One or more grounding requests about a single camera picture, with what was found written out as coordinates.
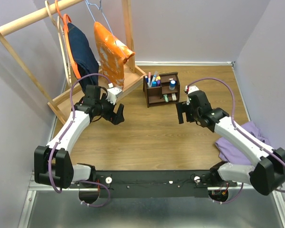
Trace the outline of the white eraser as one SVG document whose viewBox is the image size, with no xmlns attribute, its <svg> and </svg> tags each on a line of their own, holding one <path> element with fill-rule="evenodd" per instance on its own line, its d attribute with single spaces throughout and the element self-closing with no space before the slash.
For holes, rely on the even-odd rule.
<svg viewBox="0 0 285 228">
<path fill-rule="evenodd" d="M 171 94 L 171 97 L 172 97 L 172 100 L 173 100 L 173 101 L 176 101 L 176 100 L 177 100 L 176 94 Z"/>
</svg>

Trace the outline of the green correction tape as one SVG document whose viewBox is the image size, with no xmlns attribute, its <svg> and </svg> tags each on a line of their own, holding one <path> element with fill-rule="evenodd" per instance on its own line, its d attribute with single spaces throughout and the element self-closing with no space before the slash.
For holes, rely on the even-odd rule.
<svg viewBox="0 0 285 228">
<path fill-rule="evenodd" d="M 164 98 L 164 100 L 165 100 L 166 103 L 169 102 L 168 95 L 163 95 L 163 98 Z"/>
</svg>

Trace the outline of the blue grey glue stick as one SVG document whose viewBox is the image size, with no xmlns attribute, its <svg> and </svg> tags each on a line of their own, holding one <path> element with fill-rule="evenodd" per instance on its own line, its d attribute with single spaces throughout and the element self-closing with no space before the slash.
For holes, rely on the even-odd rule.
<svg viewBox="0 0 285 228">
<path fill-rule="evenodd" d="M 175 89 L 175 87 L 176 87 L 176 81 L 175 80 L 171 80 L 170 84 L 169 84 L 169 89 L 171 91 L 173 91 Z"/>
</svg>

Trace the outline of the white dark-blue marker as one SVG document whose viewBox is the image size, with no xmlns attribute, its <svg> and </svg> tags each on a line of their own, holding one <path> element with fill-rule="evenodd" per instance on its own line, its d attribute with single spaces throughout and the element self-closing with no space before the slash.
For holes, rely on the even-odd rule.
<svg viewBox="0 0 285 228">
<path fill-rule="evenodd" d="M 144 79 L 145 79 L 145 82 L 146 82 L 146 84 L 147 84 L 147 87 L 149 87 L 149 79 L 148 79 L 148 76 L 145 76 Z"/>
</svg>

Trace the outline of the white pink marker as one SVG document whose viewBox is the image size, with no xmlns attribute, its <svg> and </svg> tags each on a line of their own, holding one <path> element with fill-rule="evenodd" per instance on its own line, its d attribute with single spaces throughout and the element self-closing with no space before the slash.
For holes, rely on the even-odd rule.
<svg viewBox="0 0 285 228">
<path fill-rule="evenodd" d="M 148 72 L 148 83 L 151 83 L 151 72 Z"/>
</svg>

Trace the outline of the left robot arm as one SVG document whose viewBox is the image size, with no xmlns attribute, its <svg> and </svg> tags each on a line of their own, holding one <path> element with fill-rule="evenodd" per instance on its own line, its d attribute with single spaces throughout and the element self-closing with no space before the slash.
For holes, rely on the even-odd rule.
<svg viewBox="0 0 285 228">
<path fill-rule="evenodd" d="M 95 167 L 88 164 L 73 165 L 70 154 L 84 129 L 101 118 L 114 125 L 124 122 L 124 105 L 114 110 L 122 90 L 112 84 L 106 89 L 89 85 L 85 95 L 71 104 L 71 113 L 58 134 L 45 146 L 34 151 L 35 182 L 51 186 L 56 192 L 67 189 L 72 183 L 80 182 L 90 188 L 95 184 Z"/>
</svg>

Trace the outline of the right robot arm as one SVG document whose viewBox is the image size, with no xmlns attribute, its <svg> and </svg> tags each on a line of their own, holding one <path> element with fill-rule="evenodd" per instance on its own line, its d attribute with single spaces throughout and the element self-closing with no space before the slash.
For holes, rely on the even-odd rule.
<svg viewBox="0 0 285 228">
<path fill-rule="evenodd" d="M 179 123 L 195 122 L 224 137 L 240 150 L 250 165 L 221 162 L 209 172 L 209 181 L 220 186 L 225 181 L 249 184 L 262 194 L 268 195 L 285 183 L 285 150 L 261 142 L 240 125 L 232 121 L 221 108 L 213 109 L 206 94 L 196 86 L 186 88 L 188 98 L 176 104 Z"/>
</svg>

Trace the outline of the brown wooden desk organizer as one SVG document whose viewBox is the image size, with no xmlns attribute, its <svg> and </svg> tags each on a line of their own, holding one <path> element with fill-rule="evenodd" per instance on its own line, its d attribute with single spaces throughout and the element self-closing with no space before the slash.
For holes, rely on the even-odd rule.
<svg viewBox="0 0 285 228">
<path fill-rule="evenodd" d="M 143 92 L 145 94 L 147 107 L 167 105 L 179 102 L 180 99 L 180 81 L 178 78 L 178 72 L 163 73 L 159 74 L 161 77 L 161 85 L 152 87 L 151 84 L 147 87 L 145 79 L 143 78 Z M 176 87 L 173 91 L 169 89 L 169 84 L 171 80 L 176 81 Z M 171 94 L 176 94 L 177 100 L 173 101 Z M 166 103 L 163 95 L 168 95 L 169 102 Z"/>
</svg>

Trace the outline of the wooden clothes rack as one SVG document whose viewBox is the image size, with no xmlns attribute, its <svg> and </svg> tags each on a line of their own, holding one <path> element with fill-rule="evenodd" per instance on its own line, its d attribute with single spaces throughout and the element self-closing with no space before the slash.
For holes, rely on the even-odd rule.
<svg viewBox="0 0 285 228">
<path fill-rule="evenodd" d="M 39 9 L 35 12 L 32 12 L 26 16 L 23 16 L 19 19 L 16 19 L 12 22 L 9 22 L 5 25 L 0 26 L 0 42 L 3 46 L 7 49 L 7 51 L 11 54 L 11 56 L 16 60 L 19 66 L 25 71 L 25 73 L 29 76 L 31 81 L 35 84 L 35 86 L 40 90 L 43 96 L 48 101 L 48 106 L 57 116 L 57 118 L 61 121 L 61 123 L 65 123 L 69 116 L 69 107 L 70 105 L 67 104 L 69 101 L 70 90 L 66 90 L 61 95 L 56 98 L 51 98 L 51 96 L 46 92 L 45 88 L 41 85 L 41 83 L 37 80 L 37 78 L 33 75 L 27 65 L 23 62 L 23 60 L 19 57 L 16 53 L 14 48 L 11 44 L 5 39 L 6 35 L 9 35 L 15 31 L 18 31 L 22 28 L 25 28 L 33 23 L 36 23 L 40 20 L 43 20 L 53 14 L 57 13 L 58 10 L 65 10 L 71 6 L 74 6 L 81 1 L 79 0 L 61 0 L 58 1 L 57 4 L 51 4 L 46 6 L 42 9 Z M 136 89 L 139 85 L 143 82 L 143 77 L 145 76 L 145 72 L 141 70 L 135 64 L 135 58 L 130 57 L 129 61 L 124 66 L 124 88 L 123 92 L 117 98 L 120 101 L 134 89 Z"/>
</svg>

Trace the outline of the orange patterned garment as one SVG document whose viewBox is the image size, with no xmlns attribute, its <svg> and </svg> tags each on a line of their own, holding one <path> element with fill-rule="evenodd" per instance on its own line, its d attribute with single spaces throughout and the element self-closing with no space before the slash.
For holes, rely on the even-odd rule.
<svg viewBox="0 0 285 228">
<path fill-rule="evenodd" d="M 99 22 L 94 23 L 94 37 L 103 74 L 123 89 L 124 65 L 135 53 Z"/>
</svg>

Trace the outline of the purple cloth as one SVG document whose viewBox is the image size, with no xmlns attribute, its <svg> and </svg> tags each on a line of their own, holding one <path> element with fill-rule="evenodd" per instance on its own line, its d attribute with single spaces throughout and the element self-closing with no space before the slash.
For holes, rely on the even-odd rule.
<svg viewBox="0 0 285 228">
<path fill-rule="evenodd" d="M 267 145 L 271 145 L 270 141 L 263 136 L 261 130 L 257 128 L 252 121 L 247 122 L 241 126 L 243 129 L 245 129 L 247 132 L 249 132 L 261 142 Z M 249 159 L 225 138 L 219 138 L 215 142 L 215 146 L 219 150 L 219 158 L 221 160 L 230 162 L 232 164 L 251 165 Z"/>
</svg>

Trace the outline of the navy blue garment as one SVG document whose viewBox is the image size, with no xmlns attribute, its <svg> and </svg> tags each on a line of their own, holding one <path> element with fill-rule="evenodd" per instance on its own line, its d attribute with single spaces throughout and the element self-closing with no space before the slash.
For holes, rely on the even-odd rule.
<svg viewBox="0 0 285 228">
<path fill-rule="evenodd" d="M 89 46 L 86 35 L 74 24 L 69 26 L 73 57 L 81 76 L 98 73 L 99 64 Z"/>
</svg>

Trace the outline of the beige hanger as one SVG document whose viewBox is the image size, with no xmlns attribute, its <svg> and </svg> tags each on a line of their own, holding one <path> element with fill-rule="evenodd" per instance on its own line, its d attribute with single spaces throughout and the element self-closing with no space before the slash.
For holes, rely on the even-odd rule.
<svg viewBox="0 0 285 228">
<path fill-rule="evenodd" d="M 72 85 L 71 64 L 70 64 L 70 59 L 69 59 L 67 49 L 66 49 L 67 47 L 66 47 L 65 34 L 63 31 L 62 20 L 61 20 L 59 15 L 57 16 L 57 19 L 54 19 L 53 14 L 50 12 L 49 6 L 50 6 L 50 4 L 46 0 L 45 1 L 45 7 L 46 7 L 47 14 L 48 14 L 49 18 L 51 19 L 52 24 L 54 25 L 54 27 L 57 30 L 57 35 L 58 35 L 58 40 L 59 40 L 60 50 L 61 50 L 61 55 L 62 55 L 62 61 L 63 61 L 64 71 L 65 71 L 66 82 L 67 82 L 67 85 L 69 87 L 71 87 L 71 85 Z"/>
</svg>

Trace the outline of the orange hanger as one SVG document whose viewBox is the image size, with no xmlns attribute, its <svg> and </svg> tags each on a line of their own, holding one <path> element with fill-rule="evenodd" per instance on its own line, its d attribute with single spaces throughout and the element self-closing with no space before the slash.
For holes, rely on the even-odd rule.
<svg viewBox="0 0 285 228">
<path fill-rule="evenodd" d="M 64 38 L 65 38 L 65 46 L 66 46 L 66 53 L 67 53 L 67 60 L 68 60 L 69 69 L 73 70 L 76 79 L 80 79 L 81 75 L 79 73 L 78 65 L 77 65 L 77 63 L 73 57 L 73 53 L 72 53 L 72 49 L 71 49 L 71 42 L 70 42 L 70 40 L 71 40 L 70 39 L 71 28 L 69 28 L 69 26 L 71 25 L 72 20 L 68 14 L 64 14 L 64 15 L 61 14 L 57 0 L 55 1 L 55 7 L 56 7 L 57 13 L 59 15 L 59 18 L 62 19 L 62 21 L 63 21 L 63 34 L 64 34 Z"/>
</svg>

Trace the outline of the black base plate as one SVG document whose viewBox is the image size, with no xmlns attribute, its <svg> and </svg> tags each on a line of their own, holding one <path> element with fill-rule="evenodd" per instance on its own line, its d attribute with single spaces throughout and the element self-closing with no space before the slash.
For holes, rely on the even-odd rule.
<svg viewBox="0 0 285 228">
<path fill-rule="evenodd" d="M 209 170 L 93 171 L 91 181 L 105 185 L 111 198 L 207 198 L 208 188 L 225 187 Z"/>
</svg>

